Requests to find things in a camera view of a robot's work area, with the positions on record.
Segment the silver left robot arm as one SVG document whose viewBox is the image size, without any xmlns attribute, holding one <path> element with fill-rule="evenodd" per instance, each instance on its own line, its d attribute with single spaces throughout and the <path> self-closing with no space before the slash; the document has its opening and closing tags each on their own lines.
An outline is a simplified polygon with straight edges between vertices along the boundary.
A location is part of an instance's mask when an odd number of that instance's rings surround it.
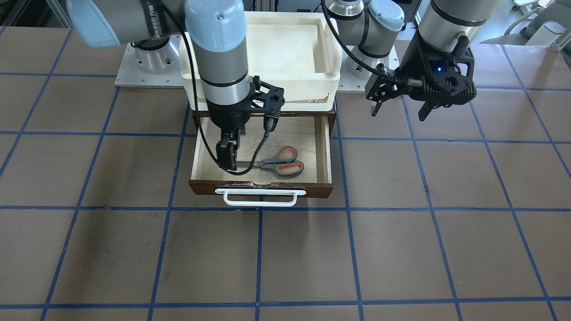
<svg viewBox="0 0 571 321">
<path fill-rule="evenodd" d="M 432 110 L 463 105 L 477 96 L 470 44 L 497 5 L 497 0 L 431 0 L 400 65 L 392 70 L 388 55 L 408 22 L 398 2 L 321 2 L 352 74 L 367 81 L 364 91 L 371 115 L 376 116 L 385 101 L 407 95 L 423 103 L 420 121 Z"/>
</svg>

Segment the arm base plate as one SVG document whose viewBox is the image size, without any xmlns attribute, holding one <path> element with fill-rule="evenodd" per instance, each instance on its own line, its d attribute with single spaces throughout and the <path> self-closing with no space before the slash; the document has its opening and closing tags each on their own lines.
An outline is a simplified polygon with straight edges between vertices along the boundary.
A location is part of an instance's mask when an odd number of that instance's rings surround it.
<svg viewBox="0 0 571 321">
<path fill-rule="evenodd" d="M 387 69 L 394 70 L 400 65 L 394 46 L 391 48 L 389 55 L 381 59 L 363 56 L 358 50 L 354 50 L 352 45 L 349 45 L 348 49 L 353 51 L 354 54 L 364 61 L 364 63 L 369 65 L 369 67 L 373 67 L 373 65 L 377 63 L 383 63 Z M 340 81 L 337 92 L 364 94 L 365 85 L 370 79 L 372 73 L 355 63 L 353 59 L 348 57 L 344 50 L 341 51 L 341 55 L 343 60 L 341 61 Z"/>
<path fill-rule="evenodd" d="M 161 42 L 128 43 L 116 76 L 116 87 L 183 88 L 180 41 L 180 35 L 171 35 Z"/>
</svg>

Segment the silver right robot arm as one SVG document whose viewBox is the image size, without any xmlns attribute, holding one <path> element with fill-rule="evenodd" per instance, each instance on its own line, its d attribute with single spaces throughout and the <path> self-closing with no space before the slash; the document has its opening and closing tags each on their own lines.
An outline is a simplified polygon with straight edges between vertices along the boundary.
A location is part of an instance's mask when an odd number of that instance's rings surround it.
<svg viewBox="0 0 571 321">
<path fill-rule="evenodd" d="M 284 89 L 248 74 L 247 19 L 240 0 L 68 0 L 66 9 L 80 39 L 93 48 L 130 43 L 142 51 L 165 47 L 179 35 L 191 73 L 196 118 L 197 83 L 210 120 L 220 128 L 212 160 L 241 176 L 254 166 L 285 102 Z M 237 150 L 251 115 L 263 114 L 264 135 L 247 169 L 237 171 Z"/>
</svg>

